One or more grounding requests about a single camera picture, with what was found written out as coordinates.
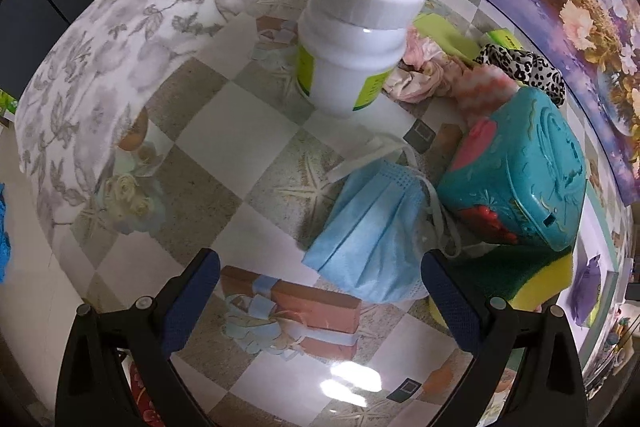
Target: lavender painting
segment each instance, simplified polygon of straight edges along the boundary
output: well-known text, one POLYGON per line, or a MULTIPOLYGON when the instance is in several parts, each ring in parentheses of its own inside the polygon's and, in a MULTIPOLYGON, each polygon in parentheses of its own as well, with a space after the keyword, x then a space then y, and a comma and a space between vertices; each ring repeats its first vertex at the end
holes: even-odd
POLYGON ((640 199, 637 0, 489 0, 562 71, 607 153, 625 204, 640 199))

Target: floral tablecloth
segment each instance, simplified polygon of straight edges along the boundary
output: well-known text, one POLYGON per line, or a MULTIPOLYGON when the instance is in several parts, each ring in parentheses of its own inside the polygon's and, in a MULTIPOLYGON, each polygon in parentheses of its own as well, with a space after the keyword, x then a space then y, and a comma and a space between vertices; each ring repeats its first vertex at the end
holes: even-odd
MULTIPOLYGON (((20 100, 22 168, 54 254, 101 311, 155 295, 200 248, 218 252, 222 283, 172 360, 219 425, 426 425, 468 357, 423 299, 359 302, 301 261, 340 191, 324 176, 350 151, 375 133, 394 134, 436 183, 465 125, 437 98, 405 105, 379 96, 348 121, 314 110, 290 67, 305 3, 96 0, 20 100), (231 289, 251 299, 260 275, 282 280, 272 280, 274 301, 312 295, 307 322, 324 320, 352 340, 337 351, 305 341, 294 357, 234 340, 231 289), (340 321, 327 303, 344 311, 340 321)), ((423 11, 470 38, 508 28, 532 48, 485 0, 428 0, 423 11)), ((563 114, 623 253, 630 214, 569 98, 563 114)))

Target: blue surgical mask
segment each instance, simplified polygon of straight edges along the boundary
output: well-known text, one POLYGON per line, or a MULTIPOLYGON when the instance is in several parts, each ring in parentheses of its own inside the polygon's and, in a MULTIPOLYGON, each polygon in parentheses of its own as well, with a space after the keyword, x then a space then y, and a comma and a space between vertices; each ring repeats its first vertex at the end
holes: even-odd
MULTIPOLYGON (((303 264, 367 302, 427 295, 420 278, 425 250, 418 251, 414 242, 416 221, 423 217, 427 199, 422 177, 414 169, 383 159, 354 171, 303 264)), ((442 230, 437 195, 431 184, 428 187, 430 206, 437 208, 436 229, 442 230)), ((433 240, 436 248, 439 238, 433 240)))

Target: teal plastic box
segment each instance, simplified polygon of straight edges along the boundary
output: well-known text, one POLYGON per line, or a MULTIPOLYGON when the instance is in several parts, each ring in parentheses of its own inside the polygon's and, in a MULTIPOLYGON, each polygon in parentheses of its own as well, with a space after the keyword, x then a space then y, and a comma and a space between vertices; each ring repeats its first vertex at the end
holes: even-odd
POLYGON ((586 190, 577 138, 551 102, 523 87, 462 140, 437 191, 478 237, 500 245, 572 245, 586 190))

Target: leopard print fabric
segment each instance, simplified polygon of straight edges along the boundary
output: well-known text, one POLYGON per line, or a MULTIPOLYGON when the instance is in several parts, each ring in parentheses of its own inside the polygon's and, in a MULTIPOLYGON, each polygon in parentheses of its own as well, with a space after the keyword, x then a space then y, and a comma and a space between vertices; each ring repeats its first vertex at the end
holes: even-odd
POLYGON ((545 57, 526 50, 509 50, 497 44, 487 44, 480 51, 476 62, 498 66, 513 80, 542 89, 556 107, 561 107, 564 103, 565 87, 562 73, 545 57))

